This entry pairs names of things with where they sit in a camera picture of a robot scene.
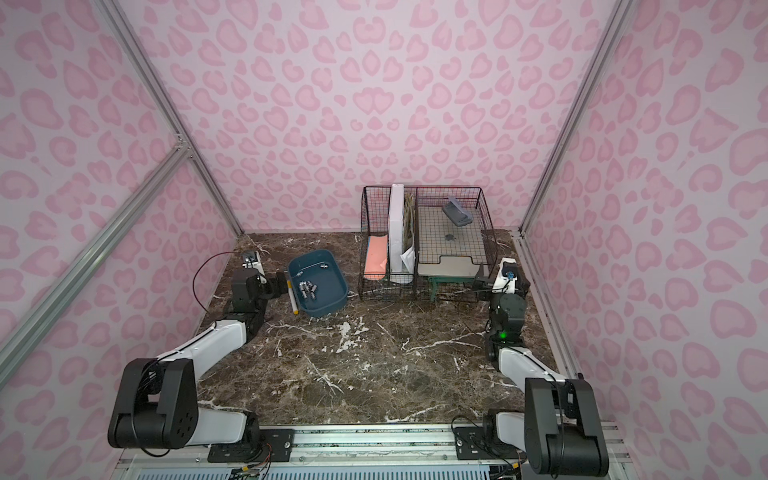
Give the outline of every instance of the pink leopard print wall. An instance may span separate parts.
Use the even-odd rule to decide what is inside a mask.
[[[192,337],[202,314],[192,276],[233,246],[206,189],[182,166],[0,391],[0,477],[109,478],[120,451],[106,432],[123,367]],[[224,258],[197,277],[204,302]]]
[[[175,143],[88,0],[0,5],[0,344]]]
[[[125,0],[247,230],[359,229],[367,184],[519,223],[607,0]]]
[[[642,478],[768,476],[767,18],[644,1],[533,229]]]

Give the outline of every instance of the brown marble surface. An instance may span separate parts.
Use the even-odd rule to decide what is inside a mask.
[[[515,257],[509,232],[497,231],[499,258]],[[268,273],[326,248],[349,284],[346,306],[320,319],[293,315],[287,295],[271,300],[267,323],[200,381],[200,406],[250,410],[264,425],[450,422],[488,409],[522,410],[523,395],[485,359],[488,304],[361,301],[356,294],[359,233],[242,236],[237,251],[259,250]],[[201,329],[227,305],[230,264]],[[525,345],[556,368],[528,294]]]

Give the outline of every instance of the black cable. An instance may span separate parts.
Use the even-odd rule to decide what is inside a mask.
[[[219,255],[227,255],[228,253],[237,253],[237,252],[219,252],[216,255],[212,255],[208,257],[208,260],[205,260],[202,265],[200,265],[200,268],[197,269],[197,272],[195,272],[194,276],[192,277],[192,295],[194,295],[194,299],[197,301],[197,305],[200,305],[203,310],[205,310],[205,313],[210,313],[207,308],[205,308],[205,305],[200,301],[199,298],[197,298],[197,292],[195,292],[194,289],[194,281],[197,279],[197,274],[200,273],[200,271],[203,269],[203,267],[206,265],[206,263],[210,262],[214,258],[218,257]]]
[[[491,293],[502,293],[507,288],[507,285],[512,281],[511,278],[507,279],[507,283],[504,284],[502,288],[484,288],[480,290],[473,290],[473,292],[491,292]]]
[[[510,470],[510,469],[511,469],[512,471],[514,471],[514,470],[515,470],[515,467],[513,466],[513,464],[511,464],[511,463],[507,462],[507,459],[506,459],[506,458],[502,458],[502,457],[501,457],[499,454],[492,452],[492,450],[493,450],[493,447],[492,447],[492,446],[490,446],[490,445],[488,445],[487,443],[485,443],[485,440],[484,440],[484,439],[483,439],[483,440],[480,442],[480,441],[478,440],[478,438],[477,438],[477,437],[472,437],[472,438],[474,438],[474,439],[475,439],[475,441],[474,441],[474,442],[471,442],[470,440],[468,440],[468,439],[465,439],[464,437],[462,437],[461,435],[459,435],[459,434],[458,434],[458,432],[455,430],[455,428],[454,428],[454,426],[453,426],[453,424],[456,422],[456,420],[457,420],[457,419],[464,419],[464,420],[467,420],[467,421],[469,421],[469,423],[473,424],[473,425],[474,425],[476,428],[478,428],[478,429],[480,428],[480,426],[479,426],[478,424],[474,423],[474,422],[473,422],[473,421],[472,421],[472,420],[471,420],[471,419],[470,419],[468,416],[465,416],[465,415],[457,415],[457,416],[453,417],[453,419],[451,420],[451,432],[453,433],[453,435],[456,435],[456,436],[457,436],[457,437],[459,437],[461,440],[464,440],[464,442],[466,442],[468,445],[469,445],[469,444],[472,444],[472,443],[474,443],[474,445],[475,445],[477,448],[481,449],[483,452],[485,452],[485,453],[489,454],[491,457],[494,457],[494,458],[497,458],[497,459],[499,459],[499,460],[502,460],[504,463],[506,463],[506,464],[508,465],[508,466],[507,466],[507,467],[506,467],[504,470],[502,470],[502,471],[501,471],[501,472],[500,472],[500,473],[499,473],[497,476],[495,476],[495,477],[493,477],[493,478],[501,478],[501,477],[503,477],[503,476],[504,476],[504,475],[505,475],[507,472],[509,472],[509,470]],[[516,454],[517,454],[517,456],[518,456],[518,467],[519,467],[519,466],[520,466],[520,464],[521,464],[521,459],[520,459],[520,451],[518,450],[518,447],[517,447],[516,445],[513,445],[513,446],[515,447],[515,453],[516,453]]]
[[[213,260],[214,258],[218,257],[219,255],[226,255],[228,253],[239,253],[239,252],[234,252],[234,251],[232,251],[232,252],[219,252],[216,255],[211,255],[210,257],[208,257],[207,260],[205,260],[203,262],[202,265],[200,265],[200,268],[197,269],[197,272],[195,272],[194,276],[192,277],[192,295],[194,296],[195,301],[197,301],[197,305],[200,305],[200,308],[205,310],[205,313],[210,313],[210,311],[207,308],[205,308],[205,305],[203,305],[203,303],[200,301],[200,299],[197,298],[197,292],[194,289],[194,281],[197,279],[197,275],[200,273],[200,271],[203,269],[203,267],[206,265],[206,263],[210,262],[211,260]],[[259,269],[254,268],[253,270],[257,273],[258,276],[260,276],[261,278],[263,278],[267,282],[269,282],[269,279],[267,279],[264,276],[264,274],[259,271]]]
[[[563,417],[563,399],[557,382],[554,382],[554,387],[558,391],[558,407],[560,408],[560,432],[558,433],[558,436],[560,437],[560,461],[558,462],[558,472],[552,474],[551,477],[557,478],[560,476],[560,472],[563,469],[563,459],[565,458],[565,421]]]

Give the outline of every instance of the mounting plate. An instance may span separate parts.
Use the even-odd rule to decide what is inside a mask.
[[[485,439],[485,433],[483,432],[482,427],[456,427],[453,430],[456,458],[459,460],[491,460],[494,458],[518,459],[518,450],[512,445],[490,445],[492,447],[491,450],[497,454],[496,456],[480,449],[476,445],[476,442],[477,440],[482,442]]]
[[[261,441],[272,447],[272,462],[288,462],[293,450],[293,434],[291,429],[262,430]],[[264,447],[261,452],[245,443],[216,443],[208,451],[208,463],[261,463],[266,459],[270,450]]]

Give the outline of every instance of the wire mesh basket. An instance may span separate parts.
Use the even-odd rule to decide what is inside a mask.
[[[361,199],[359,295],[365,300],[476,301],[472,291],[475,275],[488,276],[496,264],[498,244],[488,204],[480,187],[406,186],[404,236],[406,250],[415,247],[415,275],[386,273],[365,275],[368,239],[382,237],[389,228],[390,186],[364,187]],[[449,198],[473,216],[457,227],[442,212]]]

